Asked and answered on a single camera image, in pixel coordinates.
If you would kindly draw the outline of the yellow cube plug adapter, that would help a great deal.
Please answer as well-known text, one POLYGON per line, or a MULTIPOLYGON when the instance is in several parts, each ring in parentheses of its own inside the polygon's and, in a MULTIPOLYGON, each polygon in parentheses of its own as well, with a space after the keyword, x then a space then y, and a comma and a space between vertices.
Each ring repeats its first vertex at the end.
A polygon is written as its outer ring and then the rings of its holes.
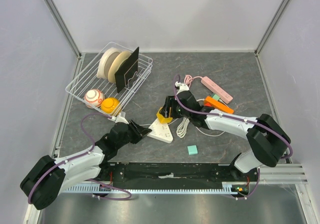
POLYGON ((172 117, 164 117, 160 112, 156 114, 157 119, 161 124, 169 124, 172 122, 173 118, 172 117))

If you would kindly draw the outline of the teal plug adapter front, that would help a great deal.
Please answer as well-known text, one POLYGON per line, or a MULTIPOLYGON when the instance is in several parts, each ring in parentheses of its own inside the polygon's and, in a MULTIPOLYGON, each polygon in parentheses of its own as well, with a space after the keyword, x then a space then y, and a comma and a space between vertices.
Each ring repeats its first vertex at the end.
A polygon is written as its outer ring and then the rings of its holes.
POLYGON ((196 145, 190 145, 187 147, 188 149, 188 154, 189 156, 192 156, 192 155, 197 155, 198 154, 198 149, 197 149, 197 146, 196 145))

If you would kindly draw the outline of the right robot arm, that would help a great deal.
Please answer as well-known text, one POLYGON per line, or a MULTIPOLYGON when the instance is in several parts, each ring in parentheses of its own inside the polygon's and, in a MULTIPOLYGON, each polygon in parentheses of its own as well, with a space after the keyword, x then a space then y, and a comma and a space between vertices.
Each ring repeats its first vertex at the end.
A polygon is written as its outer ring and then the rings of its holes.
POLYGON ((197 128, 224 131, 246 139, 250 150, 236 156, 229 168, 230 177, 236 181, 259 166, 275 167, 285 151, 292 150, 290 138, 270 115, 242 117, 225 113, 201 105, 190 91, 167 96, 156 116, 161 123, 186 118, 197 128))

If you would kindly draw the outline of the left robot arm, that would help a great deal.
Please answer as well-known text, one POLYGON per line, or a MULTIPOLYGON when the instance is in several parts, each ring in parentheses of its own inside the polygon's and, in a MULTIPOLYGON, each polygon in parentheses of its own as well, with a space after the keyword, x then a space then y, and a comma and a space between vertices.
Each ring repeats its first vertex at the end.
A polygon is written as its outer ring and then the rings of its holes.
POLYGON ((51 158, 41 157, 20 183, 29 204, 38 210, 48 207, 64 190, 85 180, 106 180, 110 169, 106 164, 118 150, 131 143, 137 144, 152 130, 136 124, 118 122, 100 140, 78 153, 51 158))

